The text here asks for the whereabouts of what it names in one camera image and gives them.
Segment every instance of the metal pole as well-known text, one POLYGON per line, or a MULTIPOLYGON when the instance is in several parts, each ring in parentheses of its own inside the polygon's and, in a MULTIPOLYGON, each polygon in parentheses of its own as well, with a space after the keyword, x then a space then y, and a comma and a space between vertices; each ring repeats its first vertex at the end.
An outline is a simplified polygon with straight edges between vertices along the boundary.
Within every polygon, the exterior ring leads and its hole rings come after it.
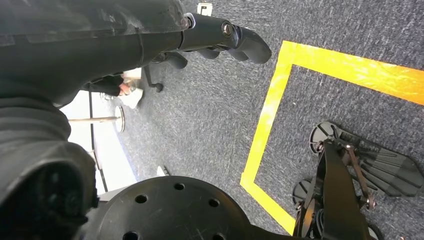
POLYGON ((92 117, 92 118, 81 118, 81 119, 69 119, 70 123, 104 123, 104 122, 114 122, 120 119, 120 116, 107 116, 107 117, 92 117))

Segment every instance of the chair wheel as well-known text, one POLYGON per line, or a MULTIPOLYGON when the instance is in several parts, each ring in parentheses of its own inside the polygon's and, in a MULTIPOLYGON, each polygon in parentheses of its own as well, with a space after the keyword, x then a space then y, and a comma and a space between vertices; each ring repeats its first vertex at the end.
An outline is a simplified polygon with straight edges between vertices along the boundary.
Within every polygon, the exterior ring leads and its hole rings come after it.
POLYGON ((160 92, 162 92, 162 90, 164 89, 164 85, 162 85, 161 83, 156 83, 155 84, 156 86, 156 92, 157 93, 160 93, 160 92))
POLYGON ((308 195, 308 189, 311 185, 309 180, 302 180, 296 184, 293 188, 293 193, 291 195, 293 199, 293 204, 296 205, 302 201, 304 201, 308 195))

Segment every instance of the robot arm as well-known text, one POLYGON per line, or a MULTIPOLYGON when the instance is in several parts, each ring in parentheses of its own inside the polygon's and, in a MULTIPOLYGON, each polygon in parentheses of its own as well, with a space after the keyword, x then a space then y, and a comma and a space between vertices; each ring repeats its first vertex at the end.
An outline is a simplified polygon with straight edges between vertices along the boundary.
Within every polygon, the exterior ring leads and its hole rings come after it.
MULTIPOLYGON (((271 57, 255 32, 184 14, 176 0, 6 0, 0 21, 7 23, 0 26, 0 78, 36 87, 58 106, 88 81, 146 66, 163 53, 215 58, 228 51, 259 64, 271 57)), ((173 59, 178 66, 181 59, 173 59)), ((22 89, 0 90, 0 96, 19 96, 22 89)))

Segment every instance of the chair leg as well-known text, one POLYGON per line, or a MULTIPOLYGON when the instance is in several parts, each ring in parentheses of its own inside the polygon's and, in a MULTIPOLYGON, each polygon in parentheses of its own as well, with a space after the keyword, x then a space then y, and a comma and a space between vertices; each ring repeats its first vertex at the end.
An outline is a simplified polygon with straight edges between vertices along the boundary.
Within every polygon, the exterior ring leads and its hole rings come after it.
POLYGON ((146 77, 146 81, 147 84, 150 88, 156 88, 156 92, 160 93, 163 89, 164 89, 164 85, 162 85, 161 83, 152 83, 152 77, 150 75, 150 68, 149 65, 146 65, 144 67, 141 68, 141 74, 143 74, 146 77))

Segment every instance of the person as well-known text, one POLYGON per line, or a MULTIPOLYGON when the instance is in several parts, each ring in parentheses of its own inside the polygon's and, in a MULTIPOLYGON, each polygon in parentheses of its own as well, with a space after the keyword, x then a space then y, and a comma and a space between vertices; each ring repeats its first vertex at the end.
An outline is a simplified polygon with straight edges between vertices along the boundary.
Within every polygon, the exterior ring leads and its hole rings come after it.
POLYGON ((143 90, 125 83, 121 74, 108 75, 87 82, 81 87, 81 90, 118 97, 123 104, 132 109, 137 107, 143 97, 143 90))

